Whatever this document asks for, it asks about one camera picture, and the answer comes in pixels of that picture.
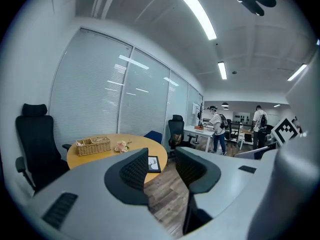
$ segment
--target backpack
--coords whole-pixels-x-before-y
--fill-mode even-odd
[[[227,121],[226,117],[223,114],[219,114],[219,115],[220,115],[220,118],[221,118],[221,121],[222,121],[222,123],[220,124],[220,127],[222,129],[227,129],[229,127],[229,124],[228,124],[228,121]]]
[[[265,128],[265,126],[267,125],[267,118],[266,118],[266,115],[263,114],[260,118],[260,126],[259,126],[259,129],[263,129]]]

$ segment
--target white t-shirt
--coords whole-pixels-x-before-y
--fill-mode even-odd
[[[264,112],[262,109],[257,110],[256,112],[254,112],[253,121],[255,121],[255,126],[254,126],[253,130],[255,132],[259,132],[260,119],[261,119],[262,115],[265,115],[265,119],[268,121],[267,113]]]

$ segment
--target blue chair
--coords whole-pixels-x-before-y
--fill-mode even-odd
[[[144,137],[151,139],[155,142],[158,142],[159,144],[161,144],[162,142],[162,134],[154,130],[149,131],[146,135],[144,135]]]

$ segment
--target striped shirt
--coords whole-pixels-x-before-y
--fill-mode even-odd
[[[215,135],[224,134],[226,132],[224,128],[221,128],[222,119],[217,112],[214,113],[209,122],[213,125]]]

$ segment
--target glass wall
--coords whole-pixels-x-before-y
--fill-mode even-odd
[[[170,70],[134,50],[127,69],[120,112],[120,133],[164,133]]]
[[[188,92],[188,107],[186,114],[186,126],[195,126],[197,123],[197,114],[200,109],[199,107],[199,93],[189,84]]]
[[[78,31],[58,67],[49,113],[54,140],[63,158],[63,144],[88,136],[116,133],[120,96],[132,47],[105,35]]]
[[[163,146],[170,151],[169,139],[171,137],[168,121],[173,115],[180,115],[186,122],[188,103],[188,83],[176,73],[171,71],[169,81],[168,101],[166,106],[165,128],[163,136]]]
[[[169,151],[168,120],[181,115],[195,125],[199,93],[162,63],[112,37],[79,30],[59,64],[48,114],[63,159],[63,144],[97,135],[163,134]]]

